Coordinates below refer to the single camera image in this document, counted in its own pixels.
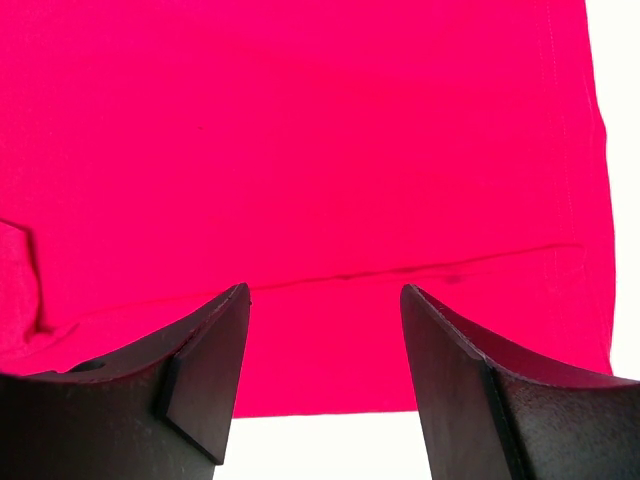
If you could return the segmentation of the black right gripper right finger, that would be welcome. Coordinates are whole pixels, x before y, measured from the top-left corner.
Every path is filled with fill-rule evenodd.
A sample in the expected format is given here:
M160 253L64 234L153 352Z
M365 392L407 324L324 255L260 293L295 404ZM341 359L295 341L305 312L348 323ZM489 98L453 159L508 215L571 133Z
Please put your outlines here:
M401 315L435 479L635 479L639 385L520 346L414 285Z

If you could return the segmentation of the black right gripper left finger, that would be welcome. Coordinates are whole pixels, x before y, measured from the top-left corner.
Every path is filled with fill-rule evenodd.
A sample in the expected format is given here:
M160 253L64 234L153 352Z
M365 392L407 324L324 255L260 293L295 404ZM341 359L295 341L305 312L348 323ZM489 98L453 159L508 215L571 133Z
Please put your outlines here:
M210 479L225 458L246 284L65 373L1 378L5 479Z

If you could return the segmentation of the crimson red t-shirt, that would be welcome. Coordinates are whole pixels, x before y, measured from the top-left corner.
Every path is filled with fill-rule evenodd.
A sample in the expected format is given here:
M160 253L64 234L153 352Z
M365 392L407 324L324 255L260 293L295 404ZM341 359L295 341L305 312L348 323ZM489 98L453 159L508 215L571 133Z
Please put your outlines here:
M411 410L416 284L609 373L605 143L581 1L5 1L1 368L245 283L237 416Z

